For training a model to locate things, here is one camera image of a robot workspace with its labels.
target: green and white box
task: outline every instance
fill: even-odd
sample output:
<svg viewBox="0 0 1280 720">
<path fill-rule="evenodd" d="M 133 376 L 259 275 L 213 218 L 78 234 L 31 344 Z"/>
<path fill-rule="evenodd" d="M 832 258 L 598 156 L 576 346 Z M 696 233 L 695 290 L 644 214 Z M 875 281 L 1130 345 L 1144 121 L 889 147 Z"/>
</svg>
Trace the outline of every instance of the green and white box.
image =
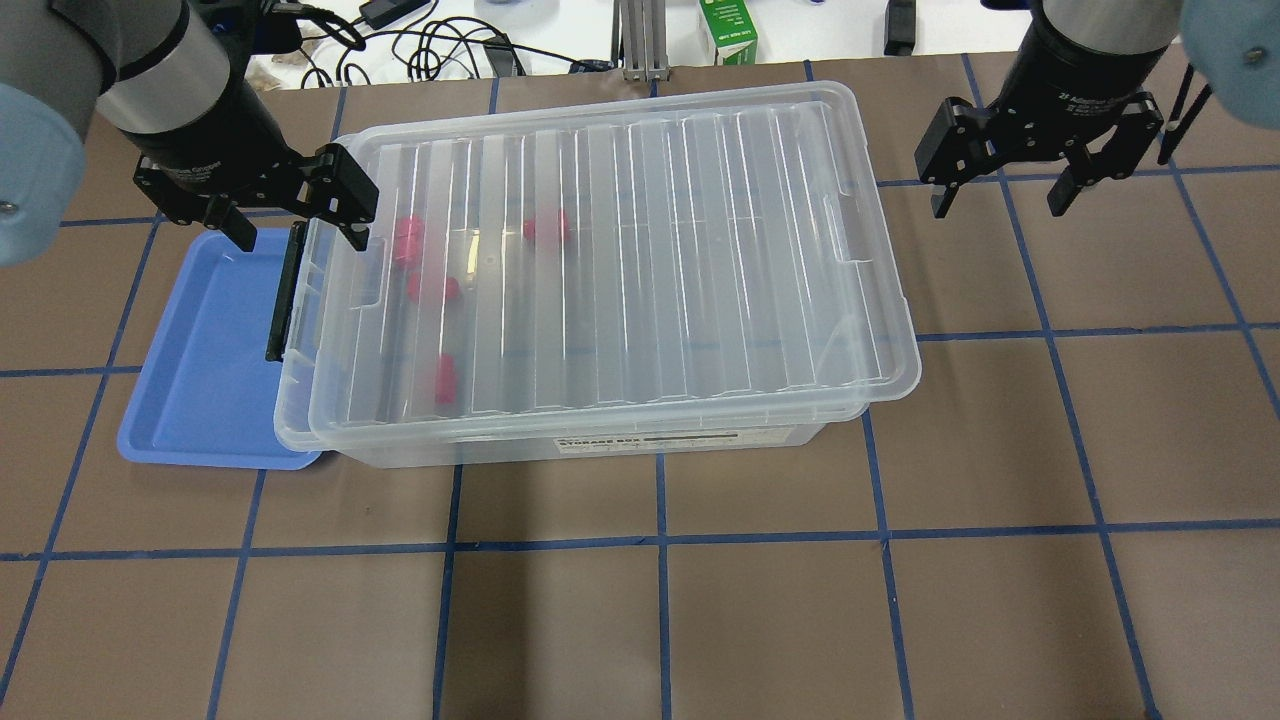
<svg viewBox="0 0 1280 720">
<path fill-rule="evenodd" d="M 746 0 L 700 0 L 707 46 L 717 65 L 754 65 L 760 36 Z"/>
</svg>

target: clear plastic storage box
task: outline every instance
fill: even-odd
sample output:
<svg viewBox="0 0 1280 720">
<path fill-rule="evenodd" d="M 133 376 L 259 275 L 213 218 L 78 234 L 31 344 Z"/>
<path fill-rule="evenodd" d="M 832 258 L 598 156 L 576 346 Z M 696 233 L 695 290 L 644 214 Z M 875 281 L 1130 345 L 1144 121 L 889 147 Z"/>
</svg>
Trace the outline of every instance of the clear plastic storage box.
<svg viewBox="0 0 1280 720">
<path fill-rule="evenodd" d="M 800 445 L 920 374 L 854 95 L 810 82 L 370 128 L 275 410 L 383 468 Z"/>
</svg>

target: black device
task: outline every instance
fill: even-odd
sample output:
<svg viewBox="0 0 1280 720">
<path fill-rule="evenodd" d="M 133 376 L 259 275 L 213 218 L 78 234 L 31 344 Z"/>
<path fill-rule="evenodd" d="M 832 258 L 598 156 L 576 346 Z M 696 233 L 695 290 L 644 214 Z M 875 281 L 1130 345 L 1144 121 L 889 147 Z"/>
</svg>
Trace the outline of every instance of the black device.
<svg viewBox="0 0 1280 720">
<path fill-rule="evenodd" d="M 915 149 L 920 181 L 936 186 L 936 218 L 961 184 L 1009 163 L 1066 160 L 1047 197 L 1053 215 L 1083 188 L 1133 174 L 1164 123 L 1142 83 L 1172 40 L 1176 15 L 1155 17 L 1129 0 L 1105 5 L 1130 17 L 1108 24 L 1082 15 L 1079 5 L 1033 0 L 1032 26 L 1000 95 L 986 108 L 961 97 L 942 101 Z M 1088 143 L 1108 132 L 1091 151 Z"/>
<path fill-rule="evenodd" d="M 915 50 L 915 0 L 888 0 L 884 6 L 884 54 L 910 55 Z"/>
<path fill-rule="evenodd" d="M 374 29 L 383 29 L 434 0 L 370 0 L 360 6 L 360 17 Z"/>
</svg>

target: blue tray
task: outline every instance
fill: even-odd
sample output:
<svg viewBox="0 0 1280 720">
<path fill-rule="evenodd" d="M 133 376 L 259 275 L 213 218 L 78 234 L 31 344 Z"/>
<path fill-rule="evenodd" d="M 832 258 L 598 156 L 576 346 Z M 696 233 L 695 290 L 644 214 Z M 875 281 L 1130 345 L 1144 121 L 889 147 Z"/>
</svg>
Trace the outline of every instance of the blue tray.
<svg viewBox="0 0 1280 720">
<path fill-rule="evenodd" d="M 125 459 L 297 470 L 320 456 L 275 439 L 280 364 L 265 351 L 288 234 L 260 231 L 253 252 L 216 232 L 192 243 L 116 436 Z"/>
</svg>

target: storage box label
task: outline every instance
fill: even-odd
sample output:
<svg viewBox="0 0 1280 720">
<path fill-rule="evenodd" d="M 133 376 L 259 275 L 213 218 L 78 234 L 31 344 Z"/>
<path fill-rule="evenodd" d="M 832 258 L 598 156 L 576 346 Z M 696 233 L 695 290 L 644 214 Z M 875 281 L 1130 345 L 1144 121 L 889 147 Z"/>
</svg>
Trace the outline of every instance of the storage box label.
<svg viewBox="0 0 1280 720">
<path fill-rule="evenodd" d="M 561 455 L 595 452 L 660 452 L 695 447 L 744 447 L 786 442 L 794 425 L 751 428 L 745 430 L 699 430 L 687 433 L 627 433 L 620 436 L 588 436 L 556 438 Z"/>
</svg>

